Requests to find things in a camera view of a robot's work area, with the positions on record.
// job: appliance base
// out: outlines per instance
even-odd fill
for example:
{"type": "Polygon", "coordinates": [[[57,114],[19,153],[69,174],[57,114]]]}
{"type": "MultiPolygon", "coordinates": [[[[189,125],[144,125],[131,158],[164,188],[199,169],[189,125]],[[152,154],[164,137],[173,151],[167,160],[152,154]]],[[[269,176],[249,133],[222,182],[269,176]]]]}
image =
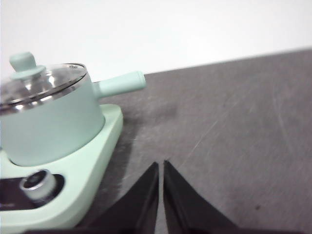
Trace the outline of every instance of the appliance base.
{"type": "Polygon", "coordinates": [[[88,211],[122,130],[119,106],[101,105],[105,124],[88,144],[72,154],[40,166],[13,164],[0,150],[1,179],[26,177],[39,169],[48,169],[65,179],[61,192],[44,206],[30,210],[0,211],[1,233],[15,234],[28,229],[71,228],[88,211]]]}

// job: black object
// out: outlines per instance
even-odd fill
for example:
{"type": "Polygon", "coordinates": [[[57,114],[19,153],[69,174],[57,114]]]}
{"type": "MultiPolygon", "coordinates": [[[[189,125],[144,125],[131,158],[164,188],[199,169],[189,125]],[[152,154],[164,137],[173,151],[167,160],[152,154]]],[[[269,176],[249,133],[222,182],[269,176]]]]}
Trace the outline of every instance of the black object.
{"type": "Polygon", "coordinates": [[[158,209],[158,164],[153,163],[132,188],[88,228],[36,230],[27,234],[152,234],[158,209]]]}
{"type": "MultiPolygon", "coordinates": [[[[164,204],[169,234],[302,234],[241,229],[202,198],[173,165],[164,162],[164,204]]],[[[158,206],[158,164],[88,228],[28,231],[26,234],[152,234],[158,206]]]]}
{"type": "Polygon", "coordinates": [[[164,204],[170,234],[299,234],[240,229],[203,199],[173,165],[164,162],[164,204]]]}
{"type": "MultiPolygon", "coordinates": [[[[32,187],[32,185],[40,183],[46,175],[46,172],[43,171],[43,173],[33,177],[32,180],[29,181],[27,185],[25,183],[24,186],[32,187]]],[[[65,179],[62,175],[55,174],[53,176],[56,179],[57,187],[53,191],[52,198],[47,200],[48,202],[60,193],[65,183],[65,179]]],[[[0,180],[0,211],[30,210],[41,207],[47,203],[34,202],[26,196],[26,194],[20,189],[20,181],[22,179],[23,177],[0,180]]]]}

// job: mint green pot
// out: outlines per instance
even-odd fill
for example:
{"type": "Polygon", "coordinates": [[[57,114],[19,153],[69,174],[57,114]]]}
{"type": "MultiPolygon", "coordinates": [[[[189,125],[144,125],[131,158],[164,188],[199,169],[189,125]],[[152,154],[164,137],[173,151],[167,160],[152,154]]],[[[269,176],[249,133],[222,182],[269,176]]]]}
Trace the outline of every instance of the mint green pot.
{"type": "Polygon", "coordinates": [[[19,166],[48,163],[76,151],[105,124],[98,99],[142,89],[141,72],[92,83],[89,74],[77,83],[29,105],[2,112],[1,146],[19,166]]]}

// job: pot handle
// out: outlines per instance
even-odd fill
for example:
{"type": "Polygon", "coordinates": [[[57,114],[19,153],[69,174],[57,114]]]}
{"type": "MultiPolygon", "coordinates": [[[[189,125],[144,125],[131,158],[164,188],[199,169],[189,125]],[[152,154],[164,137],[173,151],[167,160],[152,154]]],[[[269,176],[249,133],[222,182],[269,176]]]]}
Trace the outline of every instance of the pot handle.
{"type": "Polygon", "coordinates": [[[118,94],[133,92],[146,86],[142,72],[136,71],[122,76],[93,83],[93,91],[97,99],[118,94]]]}

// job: gray surface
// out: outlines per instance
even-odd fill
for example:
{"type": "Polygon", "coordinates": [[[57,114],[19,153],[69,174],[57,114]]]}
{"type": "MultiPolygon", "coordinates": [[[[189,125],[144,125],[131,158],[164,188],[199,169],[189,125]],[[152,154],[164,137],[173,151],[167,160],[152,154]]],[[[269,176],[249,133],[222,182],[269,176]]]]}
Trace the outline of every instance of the gray surface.
{"type": "Polygon", "coordinates": [[[147,85],[103,100],[122,107],[124,129],[82,225],[170,159],[239,226],[312,233],[312,50],[150,74],[147,85]]]}

